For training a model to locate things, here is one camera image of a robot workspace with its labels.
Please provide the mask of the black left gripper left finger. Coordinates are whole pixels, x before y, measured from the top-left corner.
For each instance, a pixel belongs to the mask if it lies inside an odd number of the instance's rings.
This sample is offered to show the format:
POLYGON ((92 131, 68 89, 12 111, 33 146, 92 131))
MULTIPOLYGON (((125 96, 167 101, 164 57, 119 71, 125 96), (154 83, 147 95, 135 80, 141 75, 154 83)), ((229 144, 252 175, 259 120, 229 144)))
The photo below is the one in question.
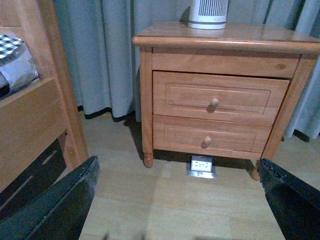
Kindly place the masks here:
POLYGON ((97 156, 76 169, 0 223, 2 240, 77 240, 100 173, 97 156))

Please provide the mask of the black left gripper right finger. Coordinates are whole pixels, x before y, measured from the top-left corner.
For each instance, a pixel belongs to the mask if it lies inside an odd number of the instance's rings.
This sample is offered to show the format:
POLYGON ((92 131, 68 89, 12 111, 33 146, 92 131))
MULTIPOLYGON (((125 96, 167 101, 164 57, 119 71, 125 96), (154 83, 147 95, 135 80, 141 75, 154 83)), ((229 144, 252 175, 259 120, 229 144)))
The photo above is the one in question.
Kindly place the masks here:
POLYGON ((320 238, 320 191, 267 158, 257 167, 267 203, 286 240, 320 238))

